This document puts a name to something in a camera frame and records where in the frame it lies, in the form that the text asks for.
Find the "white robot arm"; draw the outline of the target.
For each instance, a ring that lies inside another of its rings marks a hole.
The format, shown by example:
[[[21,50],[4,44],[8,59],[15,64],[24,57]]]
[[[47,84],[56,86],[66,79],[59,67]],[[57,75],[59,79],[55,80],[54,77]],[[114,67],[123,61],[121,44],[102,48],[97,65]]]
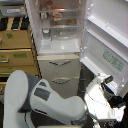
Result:
[[[31,111],[65,125],[86,122],[85,103],[80,97],[62,98],[47,80],[16,70],[5,86],[3,128],[35,128]]]

